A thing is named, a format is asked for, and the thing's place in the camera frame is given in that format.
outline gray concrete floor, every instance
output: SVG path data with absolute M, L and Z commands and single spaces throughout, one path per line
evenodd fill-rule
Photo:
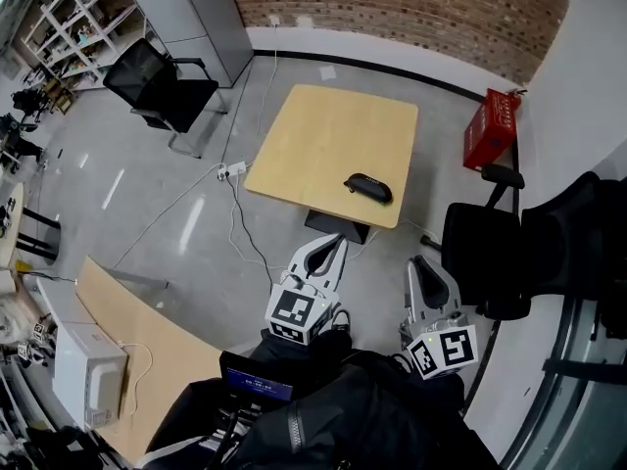
M 28 183 L 28 203 L 44 215 L 59 216 L 63 238 L 53 266 L 57 273 L 75 278 L 85 256 L 108 267 L 115 265 L 156 215 L 219 163 L 223 153 L 228 164 L 251 163 L 297 83 L 339 87 L 418 105 L 401 218 L 440 236 L 451 202 L 487 202 L 493 186 L 461 165 L 463 131 L 477 103 L 421 82 L 352 67 L 335 65 L 336 77 L 323 80 L 320 68 L 325 66 L 328 64 L 278 60 L 258 135 L 258 116 L 274 59 L 256 58 L 249 66 L 250 76 L 246 69 L 232 89 L 223 91 L 229 114 L 204 114 L 190 130 L 188 135 L 196 134 L 204 146 L 201 160 L 169 151 L 166 132 L 148 127 L 142 118 L 128 112 L 125 101 L 106 90 L 82 94 L 65 117 L 55 114 L 46 118 L 30 139 L 47 144 L 50 161 L 42 178 L 35 176 Z M 285 265 L 299 247 L 320 235 L 303 225 L 306 210 L 254 196 L 243 187 L 239 193 L 246 225 L 270 265 Z M 231 207 L 231 189 L 211 172 L 148 230 L 118 266 L 170 281 L 170 290 L 152 295 L 148 303 L 158 305 L 165 316 L 220 348 L 259 337 L 268 298 L 264 268 L 244 262 L 228 243 Z M 511 207 L 511 195 L 502 199 L 501 207 Z M 189 241 L 181 243 L 189 217 L 198 209 Z M 35 233 L 28 220 L 25 227 L 26 233 Z M 347 262 L 339 294 L 352 315 L 356 347 L 381 353 L 399 350 L 397 328 L 406 316 L 405 262 L 418 253 L 437 258 L 419 244 L 421 234 L 410 224 L 381 231 L 358 258 Z M 234 240 L 247 258 L 259 259 L 239 222 Z M 349 256 L 358 248 L 352 245 Z M 22 253 L 21 257 L 35 266 L 44 265 L 31 255 Z M 277 281 L 281 270 L 271 273 Z M 477 325 L 483 353 L 492 321 L 468 310 Z M 466 388 L 475 373 L 474 366 L 462 371 Z

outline small display screen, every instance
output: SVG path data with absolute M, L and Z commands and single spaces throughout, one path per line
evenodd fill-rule
M 292 398 L 292 391 L 294 390 L 294 388 L 289 385 L 236 371 L 230 367 L 226 368 L 226 383 L 228 383 L 228 386 L 231 388 L 285 401 L 289 401 Z

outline red fire extinguisher box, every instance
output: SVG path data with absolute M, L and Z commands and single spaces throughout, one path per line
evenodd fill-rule
M 513 96 L 488 89 L 488 95 L 463 133 L 463 165 L 480 169 L 495 161 L 516 139 Z

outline brick wall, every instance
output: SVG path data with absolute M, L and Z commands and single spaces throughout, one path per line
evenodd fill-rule
M 515 82 L 531 79 L 568 0 L 236 0 L 246 26 L 268 15 L 296 25 L 356 31 L 459 58 Z

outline chair armrest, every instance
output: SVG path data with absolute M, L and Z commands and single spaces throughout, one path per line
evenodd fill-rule
M 38 127 L 38 125 L 36 123 L 21 123 L 20 124 L 20 129 L 25 131 L 25 132 L 32 132 L 37 127 Z
M 525 180 L 522 174 L 503 165 L 485 164 L 481 167 L 481 177 L 485 181 L 511 186 L 516 190 L 522 190 L 525 187 Z
M 140 117 L 156 118 L 157 120 L 160 120 L 162 122 L 166 121 L 162 114 L 153 110 L 137 110 L 136 108 L 132 108 L 130 112 L 134 115 L 139 115 Z
M 203 70 L 208 80 L 212 80 L 207 68 L 205 68 L 205 63 L 200 58 L 169 58 L 169 61 L 175 65 L 196 65 Z

